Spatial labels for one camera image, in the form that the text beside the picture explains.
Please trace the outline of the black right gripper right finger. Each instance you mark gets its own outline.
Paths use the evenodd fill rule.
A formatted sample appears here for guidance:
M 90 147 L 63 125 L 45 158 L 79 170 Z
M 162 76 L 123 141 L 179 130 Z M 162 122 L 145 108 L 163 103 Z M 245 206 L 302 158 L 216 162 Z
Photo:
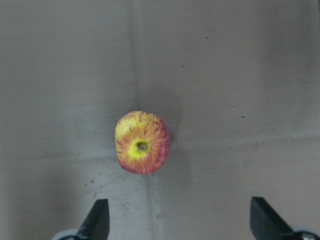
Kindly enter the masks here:
M 256 240 L 295 239 L 292 228 L 263 197 L 251 197 L 250 230 Z

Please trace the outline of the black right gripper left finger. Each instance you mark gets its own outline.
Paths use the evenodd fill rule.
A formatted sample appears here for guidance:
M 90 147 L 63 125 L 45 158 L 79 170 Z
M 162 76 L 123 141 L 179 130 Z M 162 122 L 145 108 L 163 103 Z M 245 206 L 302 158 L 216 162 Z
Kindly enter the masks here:
M 107 240 L 110 233 L 108 199 L 97 199 L 80 226 L 77 240 Z

